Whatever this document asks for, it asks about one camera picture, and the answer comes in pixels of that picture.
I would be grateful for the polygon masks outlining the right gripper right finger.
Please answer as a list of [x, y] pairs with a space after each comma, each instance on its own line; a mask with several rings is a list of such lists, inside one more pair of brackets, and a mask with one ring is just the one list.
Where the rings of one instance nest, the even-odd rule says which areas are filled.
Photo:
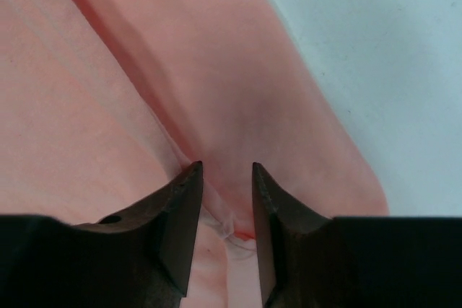
[[328, 219], [259, 163], [252, 200], [265, 307], [459, 307], [461, 219]]

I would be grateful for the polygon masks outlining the salmon pink t-shirt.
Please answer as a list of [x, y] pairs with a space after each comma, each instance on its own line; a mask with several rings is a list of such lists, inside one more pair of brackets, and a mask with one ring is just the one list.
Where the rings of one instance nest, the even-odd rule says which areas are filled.
[[1, 211], [94, 222], [204, 164], [183, 307], [259, 307], [251, 172], [324, 216], [385, 193], [268, 0], [1, 0]]

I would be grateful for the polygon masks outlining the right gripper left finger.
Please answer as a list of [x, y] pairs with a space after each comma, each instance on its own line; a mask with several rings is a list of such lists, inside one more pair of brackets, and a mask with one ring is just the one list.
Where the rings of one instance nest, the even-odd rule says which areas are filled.
[[166, 186], [94, 224], [1, 217], [3, 307], [178, 307], [203, 192], [194, 162]]

